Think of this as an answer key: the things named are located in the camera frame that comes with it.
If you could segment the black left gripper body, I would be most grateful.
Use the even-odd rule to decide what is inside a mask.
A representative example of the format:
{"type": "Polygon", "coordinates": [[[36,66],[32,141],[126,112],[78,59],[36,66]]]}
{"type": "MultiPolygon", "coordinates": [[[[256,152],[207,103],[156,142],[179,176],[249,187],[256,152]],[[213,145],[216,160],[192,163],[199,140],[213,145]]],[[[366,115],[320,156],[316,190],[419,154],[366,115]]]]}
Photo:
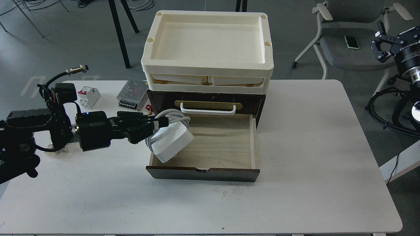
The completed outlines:
{"type": "Polygon", "coordinates": [[[111,145],[111,123],[103,111],[77,114],[78,139],[83,151],[107,148],[111,145]]]}

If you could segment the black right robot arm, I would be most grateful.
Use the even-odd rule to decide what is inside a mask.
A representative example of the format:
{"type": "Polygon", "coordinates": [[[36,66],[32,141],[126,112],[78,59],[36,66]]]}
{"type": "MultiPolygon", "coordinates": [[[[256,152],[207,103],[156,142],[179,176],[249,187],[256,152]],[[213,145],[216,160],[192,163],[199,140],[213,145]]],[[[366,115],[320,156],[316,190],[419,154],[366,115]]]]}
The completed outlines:
{"type": "Polygon", "coordinates": [[[383,126],[383,129],[388,128],[404,135],[419,138],[419,116],[415,115],[415,112],[419,111],[419,27],[410,28],[407,31],[399,33],[397,37],[394,37],[387,35],[384,23],[379,21],[377,25],[378,32],[375,33],[375,39],[370,43],[376,60],[384,63],[389,58],[394,58],[398,70],[396,77],[409,82],[410,90],[405,91],[396,87],[389,87],[378,91],[370,98],[366,105],[366,110],[376,122],[383,126]],[[401,100],[399,100],[393,110],[391,122],[382,119],[374,111],[375,100],[387,93],[397,93],[401,96],[401,100]],[[404,127],[399,122],[400,114],[408,101],[414,103],[411,108],[412,119],[410,120],[414,129],[404,127]]]}

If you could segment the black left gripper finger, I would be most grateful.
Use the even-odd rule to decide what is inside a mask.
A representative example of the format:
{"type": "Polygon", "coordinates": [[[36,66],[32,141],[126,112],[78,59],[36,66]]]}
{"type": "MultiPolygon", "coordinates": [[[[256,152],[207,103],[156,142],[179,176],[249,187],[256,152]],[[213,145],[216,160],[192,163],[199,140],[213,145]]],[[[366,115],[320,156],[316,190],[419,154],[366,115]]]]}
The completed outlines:
{"type": "Polygon", "coordinates": [[[127,138],[132,144],[150,137],[154,133],[154,125],[140,125],[139,127],[117,127],[112,129],[112,139],[127,138]]]}
{"type": "Polygon", "coordinates": [[[118,111],[114,117],[114,125],[118,127],[141,127],[147,124],[152,124],[153,129],[168,127],[169,118],[128,111],[118,111]]]}

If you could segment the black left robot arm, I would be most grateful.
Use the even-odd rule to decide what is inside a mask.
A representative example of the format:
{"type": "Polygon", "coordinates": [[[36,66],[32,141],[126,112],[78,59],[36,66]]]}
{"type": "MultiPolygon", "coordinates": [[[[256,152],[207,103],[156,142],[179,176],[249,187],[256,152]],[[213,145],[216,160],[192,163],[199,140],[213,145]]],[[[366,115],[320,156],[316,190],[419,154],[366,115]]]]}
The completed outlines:
{"type": "Polygon", "coordinates": [[[78,142],[83,151],[90,151],[107,148],[113,139],[124,138],[137,144],[169,126],[167,117],[119,111],[116,117],[108,118],[103,111],[82,113],[79,106],[72,124],[64,104],[75,103],[75,85],[57,83],[54,88],[49,85],[62,76],[87,70],[87,65],[80,65],[59,73],[44,85],[37,85],[47,107],[12,111],[1,121],[1,183],[24,173],[36,178],[36,167],[40,164],[36,150],[56,152],[68,143],[78,142]]]}

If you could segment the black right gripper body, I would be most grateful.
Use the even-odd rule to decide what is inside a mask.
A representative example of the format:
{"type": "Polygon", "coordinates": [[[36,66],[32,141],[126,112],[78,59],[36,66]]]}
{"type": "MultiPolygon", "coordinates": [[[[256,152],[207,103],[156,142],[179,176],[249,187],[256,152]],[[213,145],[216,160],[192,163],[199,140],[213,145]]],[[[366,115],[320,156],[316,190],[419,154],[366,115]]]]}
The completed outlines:
{"type": "Polygon", "coordinates": [[[393,45],[393,58],[399,74],[409,74],[410,70],[419,70],[419,28],[411,28],[398,35],[404,45],[393,45]]]}

